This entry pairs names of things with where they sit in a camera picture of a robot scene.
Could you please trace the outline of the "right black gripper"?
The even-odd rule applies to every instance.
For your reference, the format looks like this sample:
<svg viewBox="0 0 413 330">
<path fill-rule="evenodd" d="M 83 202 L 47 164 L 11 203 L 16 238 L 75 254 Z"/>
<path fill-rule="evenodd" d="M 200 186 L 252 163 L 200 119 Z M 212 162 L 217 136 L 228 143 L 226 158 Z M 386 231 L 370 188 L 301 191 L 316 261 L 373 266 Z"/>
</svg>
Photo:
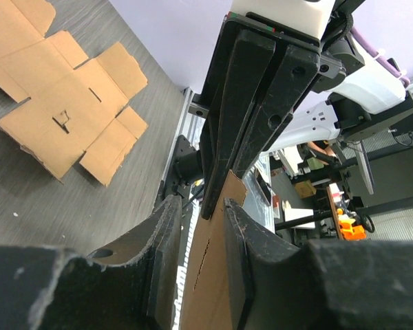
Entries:
<svg viewBox="0 0 413 330">
<path fill-rule="evenodd" d="M 229 170 L 242 178 L 291 121 L 322 75 L 321 53 L 346 35 L 330 15 L 322 40 L 255 13 L 225 18 L 198 100 L 209 109 L 200 137 L 201 215 L 210 219 Z"/>
</svg>

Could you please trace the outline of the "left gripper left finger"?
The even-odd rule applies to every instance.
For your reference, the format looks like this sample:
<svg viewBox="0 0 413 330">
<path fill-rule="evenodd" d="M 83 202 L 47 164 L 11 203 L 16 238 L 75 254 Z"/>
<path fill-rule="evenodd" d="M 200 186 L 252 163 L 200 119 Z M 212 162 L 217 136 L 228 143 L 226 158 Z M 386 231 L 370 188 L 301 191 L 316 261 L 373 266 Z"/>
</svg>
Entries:
<svg viewBox="0 0 413 330">
<path fill-rule="evenodd" d="M 83 256 L 0 246 L 0 329 L 170 329 L 181 198 Z"/>
</svg>

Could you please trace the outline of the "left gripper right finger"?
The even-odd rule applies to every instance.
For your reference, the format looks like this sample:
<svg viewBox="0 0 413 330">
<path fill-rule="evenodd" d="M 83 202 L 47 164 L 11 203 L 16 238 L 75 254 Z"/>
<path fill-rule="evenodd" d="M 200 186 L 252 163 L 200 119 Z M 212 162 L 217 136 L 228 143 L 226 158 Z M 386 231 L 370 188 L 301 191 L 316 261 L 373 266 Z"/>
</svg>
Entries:
<svg viewBox="0 0 413 330">
<path fill-rule="evenodd" d="M 296 247 L 223 205 L 234 329 L 413 329 L 413 242 Z"/>
</svg>

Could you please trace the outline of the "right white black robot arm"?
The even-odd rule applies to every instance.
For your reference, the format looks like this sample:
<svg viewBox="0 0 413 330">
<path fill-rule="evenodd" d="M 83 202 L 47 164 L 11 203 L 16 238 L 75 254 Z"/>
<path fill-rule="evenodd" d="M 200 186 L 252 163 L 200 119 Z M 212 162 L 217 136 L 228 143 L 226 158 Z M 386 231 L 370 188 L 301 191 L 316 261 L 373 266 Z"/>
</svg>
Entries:
<svg viewBox="0 0 413 330">
<path fill-rule="evenodd" d="M 360 1 L 234 1 L 202 92 L 200 148 L 176 162 L 204 180 L 210 219 L 228 174 L 311 141 L 358 144 L 413 113 L 409 79 L 358 33 Z"/>
</svg>

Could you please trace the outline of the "small cardboard box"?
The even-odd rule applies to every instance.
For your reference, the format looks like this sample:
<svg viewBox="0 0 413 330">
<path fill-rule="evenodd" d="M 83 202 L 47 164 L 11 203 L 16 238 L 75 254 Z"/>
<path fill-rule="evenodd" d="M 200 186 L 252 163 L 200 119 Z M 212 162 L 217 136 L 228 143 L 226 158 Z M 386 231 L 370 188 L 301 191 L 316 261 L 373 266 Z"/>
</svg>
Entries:
<svg viewBox="0 0 413 330">
<path fill-rule="evenodd" d="M 210 219 L 195 227 L 180 314 L 181 330 L 231 329 L 229 281 L 224 238 L 224 199 L 242 205 L 246 187 L 232 171 Z"/>
</svg>

